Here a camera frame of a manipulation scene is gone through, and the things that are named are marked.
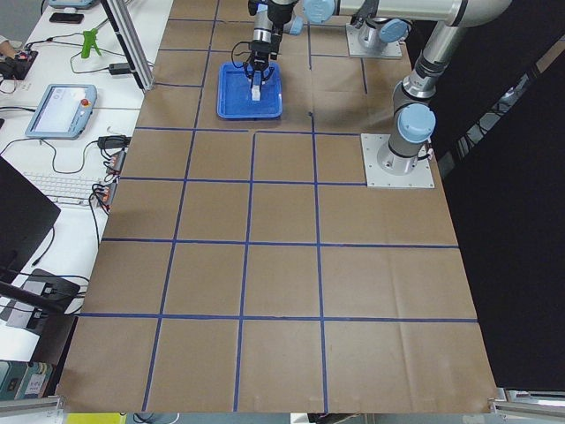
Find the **keyboard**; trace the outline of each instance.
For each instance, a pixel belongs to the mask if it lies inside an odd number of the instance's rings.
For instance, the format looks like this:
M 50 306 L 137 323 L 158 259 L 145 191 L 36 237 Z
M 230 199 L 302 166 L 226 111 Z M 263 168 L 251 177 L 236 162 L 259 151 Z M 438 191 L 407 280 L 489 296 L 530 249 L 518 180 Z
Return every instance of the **keyboard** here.
M 92 184 L 99 178 L 23 172 L 34 186 L 60 207 L 88 207 Z

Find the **metal base plate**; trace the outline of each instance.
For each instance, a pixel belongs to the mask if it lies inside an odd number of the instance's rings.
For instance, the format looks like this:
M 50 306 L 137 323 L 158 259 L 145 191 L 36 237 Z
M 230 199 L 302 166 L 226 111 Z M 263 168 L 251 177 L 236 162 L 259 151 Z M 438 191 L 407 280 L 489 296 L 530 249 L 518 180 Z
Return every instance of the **metal base plate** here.
M 432 170 L 427 159 L 418 161 L 414 170 L 400 177 L 384 171 L 377 161 L 377 152 L 388 143 L 389 134 L 361 134 L 363 162 L 367 186 L 371 188 L 435 188 Z M 426 148 L 420 150 L 420 156 L 426 154 Z
M 345 26 L 347 33 L 347 44 L 350 48 L 350 57 L 376 57 L 379 59 L 400 59 L 403 52 L 400 50 L 399 42 L 391 42 L 384 49 L 366 49 L 359 43 L 358 34 L 361 29 L 352 25 Z

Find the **black curtain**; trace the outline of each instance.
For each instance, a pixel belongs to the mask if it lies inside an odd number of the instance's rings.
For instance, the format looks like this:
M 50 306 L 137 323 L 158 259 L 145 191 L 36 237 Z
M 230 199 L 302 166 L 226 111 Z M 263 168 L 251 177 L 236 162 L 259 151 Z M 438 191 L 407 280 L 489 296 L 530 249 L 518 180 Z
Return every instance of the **black curtain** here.
M 418 22 L 407 40 L 415 60 L 432 23 Z M 496 20 L 470 28 L 430 103 L 441 158 L 565 33 L 565 1 L 514 0 Z
M 565 53 L 444 182 L 501 387 L 565 390 L 564 95 Z

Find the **blue joint cap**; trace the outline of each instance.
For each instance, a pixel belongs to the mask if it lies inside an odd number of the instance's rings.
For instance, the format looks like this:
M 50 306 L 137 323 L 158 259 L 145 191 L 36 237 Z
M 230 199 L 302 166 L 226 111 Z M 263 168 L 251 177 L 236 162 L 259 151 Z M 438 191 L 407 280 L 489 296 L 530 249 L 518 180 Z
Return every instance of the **blue joint cap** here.
M 334 15 L 334 0 L 304 0 L 304 15 L 313 24 L 323 24 Z
M 413 103 L 401 110 L 398 132 L 406 141 L 419 144 L 426 141 L 435 129 L 435 115 L 421 103 Z
M 304 27 L 304 20 L 300 16 L 295 16 L 290 27 L 289 35 L 300 35 Z
M 397 42 L 406 35 L 408 24 L 401 19 L 391 19 L 382 26 L 379 38 L 382 42 Z

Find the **power adapter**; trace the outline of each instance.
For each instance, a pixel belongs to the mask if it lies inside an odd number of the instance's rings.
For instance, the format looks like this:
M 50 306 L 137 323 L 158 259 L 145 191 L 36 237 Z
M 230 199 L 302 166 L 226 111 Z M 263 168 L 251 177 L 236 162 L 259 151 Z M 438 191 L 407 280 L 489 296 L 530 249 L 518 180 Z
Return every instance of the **power adapter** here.
M 130 69 L 130 64 L 122 63 L 122 64 L 109 64 L 108 71 L 110 75 L 124 75 L 126 73 L 132 73 Z
M 125 135 L 105 135 L 98 137 L 98 148 L 112 149 L 112 148 L 127 148 L 132 141 L 132 137 Z

